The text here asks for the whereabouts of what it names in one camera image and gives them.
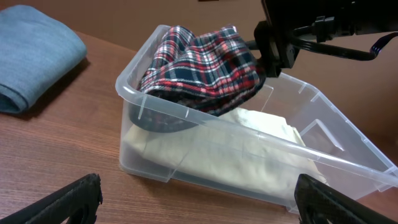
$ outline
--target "clear plastic bin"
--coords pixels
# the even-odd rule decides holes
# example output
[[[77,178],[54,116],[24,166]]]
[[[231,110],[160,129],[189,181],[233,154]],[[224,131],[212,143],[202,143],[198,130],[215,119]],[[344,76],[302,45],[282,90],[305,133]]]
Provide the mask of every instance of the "clear plastic bin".
[[[168,28],[169,26],[156,28],[116,81],[116,90],[124,98],[119,158],[122,170],[163,182],[174,178],[257,198],[284,205],[288,211],[297,213],[292,198],[294,184],[290,186],[289,196],[281,197],[222,184],[192,175],[193,172],[189,174],[181,171],[199,151],[203,153],[205,150],[209,155],[235,154],[237,157],[249,159],[248,161],[272,164],[295,175],[296,180],[301,173],[318,175],[312,170],[295,167],[277,159],[254,155],[244,144],[233,142],[235,137],[244,136],[245,141],[269,145],[283,153],[291,153],[313,161],[326,184],[355,200],[376,190],[384,191],[398,186],[397,167],[324,94],[314,86],[284,73],[280,74],[279,78],[268,78],[262,90],[243,104],[242,108],[285,117],[287,124],[297,128],[305,147],[137,91],[135,88],[150,65],[156,48]],[[154,120],[146,119],[147,114],[180,121],[187,128],[194,129],[200,126],[209,132],[222,132],[226,136],[225,144],[216,144],[212,139],[201,136],[184,139],[184,144],[189,144],[190,147],[186,148],[183,154],[174,156],[173,160],[178,162],[167,166],[152,162],[145,159],[145,154],[148,153],[145,150],[152,149],[143,146],[144,151],[137,152],[123,141],[130,128],[137,122],[141,122],[141,125],[143,122],[147,127],[158,125],[151,123]],[[149,133],[150,138],[164,137],[168,134]],[[159,149],[161,153],[167,152],[168,146],[160,144]],[[208,166],[207,163],[209,161],[203,161],[204,166]]]

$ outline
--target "folded blue towel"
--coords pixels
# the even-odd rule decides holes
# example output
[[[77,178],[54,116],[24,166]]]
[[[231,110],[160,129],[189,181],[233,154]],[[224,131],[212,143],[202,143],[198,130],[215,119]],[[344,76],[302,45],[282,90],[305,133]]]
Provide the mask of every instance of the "folded blue towel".
[[[21,113],[86,56],[66,25],[30,6],[0,12],[0,112]]]

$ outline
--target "plaid shirt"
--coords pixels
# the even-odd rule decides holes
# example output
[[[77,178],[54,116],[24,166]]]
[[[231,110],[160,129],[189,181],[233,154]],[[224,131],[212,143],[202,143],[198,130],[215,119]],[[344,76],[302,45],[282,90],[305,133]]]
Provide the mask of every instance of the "plaid shirt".
[[[138,90],[220,116],[253,97],[265,79],[264,70],[233,26],[199,37],[175,26],[163,36]],[[152,121],[147,123],[146,130],[186,129],[183,128],[186,125],[180,125],[184,121],[155,113],[158,112],[146,113],[146,118]],[[145,123],[137,119],[133,123],[137,122]]]

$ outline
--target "white cloth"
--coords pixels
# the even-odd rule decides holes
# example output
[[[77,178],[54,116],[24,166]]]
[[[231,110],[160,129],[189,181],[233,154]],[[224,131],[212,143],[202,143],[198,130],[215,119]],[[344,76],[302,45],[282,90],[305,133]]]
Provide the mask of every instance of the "white cloth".
[[[236,108],[220,118],[304,145],[297,130],[279,116]],[[233,135],[206,126],[151,133],[133,125],[123,141],[143,158],[160,165],[288,200],[294,200],[301,173],[325,182],[310,159],[269,146],[255,136]]]

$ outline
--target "black cable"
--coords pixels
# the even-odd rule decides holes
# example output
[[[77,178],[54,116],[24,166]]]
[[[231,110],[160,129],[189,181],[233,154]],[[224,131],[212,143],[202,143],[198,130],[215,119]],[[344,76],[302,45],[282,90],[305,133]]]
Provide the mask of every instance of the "black cable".
[[[319,44],[308,40],[300,39],[300,36],[311,34],[312,27],[306,26],[295,29],[290,37],[290,42],[294,47],[299,49],[319,53],[332,55],[341,58],[348,58],[353,60],[368,61],[373,60],[377,57],[383,47],[385,47],[390,40],[398,36],[398,32],[387,34],[381,37],[370,49],[369,52],[363,52],[360,50],[346,49],[344,47],[336,47],[327,44]]]

